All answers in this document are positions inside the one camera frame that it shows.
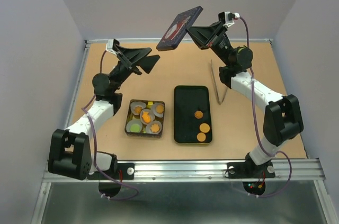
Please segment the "gold tin lid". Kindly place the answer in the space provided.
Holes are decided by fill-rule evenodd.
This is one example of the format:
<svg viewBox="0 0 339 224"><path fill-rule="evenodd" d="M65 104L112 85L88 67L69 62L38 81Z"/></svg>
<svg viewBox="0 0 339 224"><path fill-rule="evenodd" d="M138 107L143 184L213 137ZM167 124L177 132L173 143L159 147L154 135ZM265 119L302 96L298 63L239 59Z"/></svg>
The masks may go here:
<svg viewBox="0 0 339 224"><path fill-rule="evenodd" d="M186 35L186 29L191 27L199 17L203 7L197 6L179 13L156 46L157 51L176 49Z"/></svg>

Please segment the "orange swirl cookie top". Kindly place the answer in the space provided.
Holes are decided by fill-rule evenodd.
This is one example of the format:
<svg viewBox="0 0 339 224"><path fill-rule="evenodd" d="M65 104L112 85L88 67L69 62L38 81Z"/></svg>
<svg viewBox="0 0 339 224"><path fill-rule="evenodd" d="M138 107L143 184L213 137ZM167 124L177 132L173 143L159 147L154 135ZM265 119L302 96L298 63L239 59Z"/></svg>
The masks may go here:
<svg viewBox="0 0 339 224"><path fill-rule="evenodd" d="M134 108L134 112L135 112L135 114L139 114L141 111L142 111L142 107L141 106L136 106L135 108Z"/></svg>

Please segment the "orange fish cookie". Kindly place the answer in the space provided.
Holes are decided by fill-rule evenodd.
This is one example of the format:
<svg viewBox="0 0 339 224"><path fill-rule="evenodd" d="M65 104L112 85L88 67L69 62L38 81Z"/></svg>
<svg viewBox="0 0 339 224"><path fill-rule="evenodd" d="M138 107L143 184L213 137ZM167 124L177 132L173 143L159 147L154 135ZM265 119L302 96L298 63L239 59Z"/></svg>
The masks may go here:
<svg viewBox="0 0 339 224"><path fill-rule="evenodd" d="M148 111L142 111L141 120L144 124L149 124L152 121L152 116Z"/></svg>

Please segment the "metal tongs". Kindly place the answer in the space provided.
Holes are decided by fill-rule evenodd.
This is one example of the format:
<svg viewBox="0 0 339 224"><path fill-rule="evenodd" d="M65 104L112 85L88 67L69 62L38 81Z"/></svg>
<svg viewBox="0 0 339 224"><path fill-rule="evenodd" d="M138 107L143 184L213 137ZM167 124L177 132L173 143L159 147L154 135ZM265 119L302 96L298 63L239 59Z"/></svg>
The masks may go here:
<svg viewBox="0 0 339 224"><path fill-rule="evenodd" d="M227 95L227 92L228 92L228 88L227 87L225 88L225 91L222 95L219 94L217 81L216 81L216 77L215 77L215 72L214 72L214 69L213 69L212 59L210 60L210 72L211 72L211 76L212 76L213 89L214 89L214 92L215 92L215 95L216 95L217 103L219 105L222 105L223 102L225 101L225 98L226 98L226 95Z"/></svg>

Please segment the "green round cookie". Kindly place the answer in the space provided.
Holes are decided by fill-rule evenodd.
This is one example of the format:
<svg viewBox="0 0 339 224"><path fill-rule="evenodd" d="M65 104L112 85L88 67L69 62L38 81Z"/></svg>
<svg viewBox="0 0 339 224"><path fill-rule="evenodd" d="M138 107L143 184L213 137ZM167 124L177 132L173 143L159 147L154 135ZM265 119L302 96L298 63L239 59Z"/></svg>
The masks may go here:
<svg viewBox="0 0 339 224"><path fill-rule="evenodd" d="M139 133L140 132L140 125L139 124L132 124L130 127L130 132Z"/></svg>

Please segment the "orange flower cookie bottom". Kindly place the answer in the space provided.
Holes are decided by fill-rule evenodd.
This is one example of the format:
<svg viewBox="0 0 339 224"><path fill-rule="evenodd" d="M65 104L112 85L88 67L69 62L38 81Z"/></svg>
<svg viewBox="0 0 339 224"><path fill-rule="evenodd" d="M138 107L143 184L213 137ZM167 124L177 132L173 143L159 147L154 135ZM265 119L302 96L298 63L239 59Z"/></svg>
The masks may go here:
<svg viewBox="0 0 339 224"><path fill-rule="evenodd" d="M158 133L160 131L160 126L157 123L153 123L150 126L150 130L152 133Z"/></svg>

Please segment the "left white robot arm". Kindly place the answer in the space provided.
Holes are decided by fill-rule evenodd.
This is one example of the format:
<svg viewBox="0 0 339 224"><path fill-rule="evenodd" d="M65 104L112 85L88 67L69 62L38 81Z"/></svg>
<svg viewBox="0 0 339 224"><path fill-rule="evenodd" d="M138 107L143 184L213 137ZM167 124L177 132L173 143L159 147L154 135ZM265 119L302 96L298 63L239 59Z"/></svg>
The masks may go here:
<svg viewBox="0 0 339 224"><path fill-rule="evenodd" d="M92 79L94 96L83 108L82 115L65 129L57 129L51 136L48 172L65 177L84 180L100 172L105 178L117 175L117 157L114 154L91 150L90 141L96 140L99 128L121 108L123 95L118 92L131 74L149 74L160 59L151 55L152 49L125 48L116 39L106 44L104 53L118 59L109 73L100 71Z"/></svg>

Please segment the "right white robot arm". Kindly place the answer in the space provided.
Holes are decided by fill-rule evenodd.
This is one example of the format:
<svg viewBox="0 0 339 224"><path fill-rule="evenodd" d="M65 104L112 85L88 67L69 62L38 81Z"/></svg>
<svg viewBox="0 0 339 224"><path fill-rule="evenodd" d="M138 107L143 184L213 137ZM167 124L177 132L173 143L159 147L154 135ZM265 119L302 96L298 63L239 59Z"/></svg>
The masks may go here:
<svg viewBox="0 0 339 224"><path fill-rule="evenodd" d="M264 113L263 136L257 137L258 145L244 162L231 169L234 175L253 177L265 170L286 141L304 130L304 123L298 98L277 93L257 81L252 72L252 50L247 46L232 47L227 29L219 21L210 26L191 26L187 33L199 49L211 49L225 64L219 68L221 82L249 99L253 113L257 107Z"/></svg>

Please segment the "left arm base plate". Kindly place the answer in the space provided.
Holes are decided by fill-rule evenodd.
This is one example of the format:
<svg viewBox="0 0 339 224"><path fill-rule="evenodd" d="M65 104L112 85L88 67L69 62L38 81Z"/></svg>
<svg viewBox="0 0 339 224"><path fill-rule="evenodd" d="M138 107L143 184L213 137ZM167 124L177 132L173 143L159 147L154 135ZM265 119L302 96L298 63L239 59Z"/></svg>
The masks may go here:
<svg viewBox="0 0 339 224"><path fill-rule="evenodd" d="M117 170L108 170L104 171L104 173L115 180L120 181L129 181L134 179L134 173L131 172L132 169L135 169L134 163L118 163ZM99 173L98 171L94 172L93 174L89 174L87 177L88 180L107 180L104 175Z"/></svg>

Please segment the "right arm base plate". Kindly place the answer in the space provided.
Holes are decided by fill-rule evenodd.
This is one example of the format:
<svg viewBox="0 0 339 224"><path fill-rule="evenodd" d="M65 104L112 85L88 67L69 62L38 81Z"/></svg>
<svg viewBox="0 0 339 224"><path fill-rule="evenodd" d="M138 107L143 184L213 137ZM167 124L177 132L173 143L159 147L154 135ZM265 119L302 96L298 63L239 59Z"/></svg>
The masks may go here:
<svg viewBox="0 0 339 224"><path fill-rule="evenodd" d="M246 162L231 162L227 166L226 176L229 179L259 179L275 178L274 168L271 162L256 166Z"/></svg>

